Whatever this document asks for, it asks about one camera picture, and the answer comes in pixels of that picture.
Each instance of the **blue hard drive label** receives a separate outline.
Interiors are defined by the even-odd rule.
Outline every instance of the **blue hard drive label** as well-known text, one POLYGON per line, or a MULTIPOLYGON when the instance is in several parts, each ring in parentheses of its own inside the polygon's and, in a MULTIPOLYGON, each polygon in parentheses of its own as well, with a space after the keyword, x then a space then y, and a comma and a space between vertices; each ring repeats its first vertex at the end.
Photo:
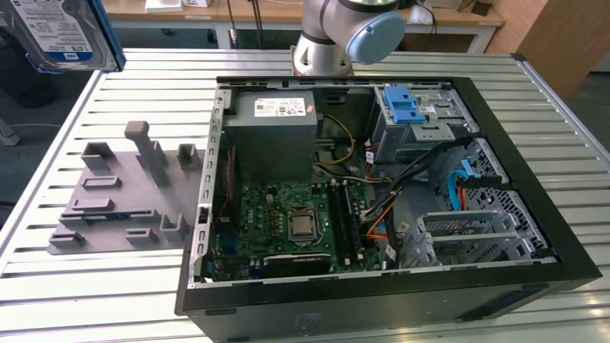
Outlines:
POLYGON ((94 56, 91 45, 76 19, 64 8, 64 0, 10 0, 40 50, 59 61, 87 61, 94 56))

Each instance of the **yellow wire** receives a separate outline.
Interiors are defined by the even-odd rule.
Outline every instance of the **yellow wire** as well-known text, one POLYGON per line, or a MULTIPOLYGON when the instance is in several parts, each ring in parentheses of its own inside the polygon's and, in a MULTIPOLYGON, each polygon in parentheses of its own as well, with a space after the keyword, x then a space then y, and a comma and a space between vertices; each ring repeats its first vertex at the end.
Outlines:
POLYGON ((347 161, 350 159, 351 155, 354 154, 354 150, 355 150, 355 140, 354 140, 354 137, 351 136, 350 130, 347 130, 347 127, 345 127, 343 123, 334 116, 325 114, 325 117, 330 118, 342 127, 343 131, 346 132, 346 134, 350 137, 351 148, 350 148, 347 155, 343 158, 341 158, 335 161, 314 162, 315 166, 329 166, 333 164, 339 164, 343 161, 347 161))

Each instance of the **ram slot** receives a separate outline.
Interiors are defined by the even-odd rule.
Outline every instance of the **ram slot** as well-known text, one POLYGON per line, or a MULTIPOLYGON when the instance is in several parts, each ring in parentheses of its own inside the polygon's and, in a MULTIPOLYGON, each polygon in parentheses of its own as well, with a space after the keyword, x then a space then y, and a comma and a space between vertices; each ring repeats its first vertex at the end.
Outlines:
POLYGON ((351 260, 357 258, 357 251, 353 249, 351 225, 349 215, 346 215, 349 213, 349 203, 345 197, 345 185, 330 184, 327 193, 337 260, 343 262, 345 265, 350 265, 351 260))
POLYGON ((345 221, 349 223, 349 239, 351 242, 351 257, 363 259, 365 257, 361 254, 362 251, 362 242, 361 242, 361 234, 359 230, 359 221, 358 216, 355 215, 354 205, 351 203, 351 193, 350 193, 350 186, 347 182, 345 182, 343 187, 343 200, 342 202, 346 204, 347 211, 343 212, 345 221))

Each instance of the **green circuit board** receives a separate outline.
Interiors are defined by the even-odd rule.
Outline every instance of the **green circuit board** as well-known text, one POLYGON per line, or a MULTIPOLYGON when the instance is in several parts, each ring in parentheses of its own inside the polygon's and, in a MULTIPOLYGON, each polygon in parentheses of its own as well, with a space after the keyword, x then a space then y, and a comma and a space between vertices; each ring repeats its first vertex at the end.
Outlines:
MULTIPOLYGON (((223 269, 227 279, 255 278, 245 264, 253 263, 253 257, 277 254, 330 254, 331 273, 381 269, 377 246, 363 248, 358 260, 350 264, 338 260, 327 187, 326 183, 243 186, 241 230, 231 244, 235 245, 235 256, 251 259, 242 262, 234 260, 226 264, 223 269), (291 235, 291 216, 298 214, 310 214, 315 218, 315 231, 313 230, 307 242, 295 242, 298 237, 291 235)), ((365 190, 359 182, 350 184, 350 194, 351 205, 359 212, 366 206, 365 190)))

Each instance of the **power supply label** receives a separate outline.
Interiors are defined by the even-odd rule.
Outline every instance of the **power supply label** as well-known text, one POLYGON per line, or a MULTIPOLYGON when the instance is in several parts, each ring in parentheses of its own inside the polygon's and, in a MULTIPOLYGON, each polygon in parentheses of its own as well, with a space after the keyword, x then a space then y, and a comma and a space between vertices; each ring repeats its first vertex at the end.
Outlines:
POLYGON ((257 99, 255 116, 305 116, 306 100, 303 98, 257 99))

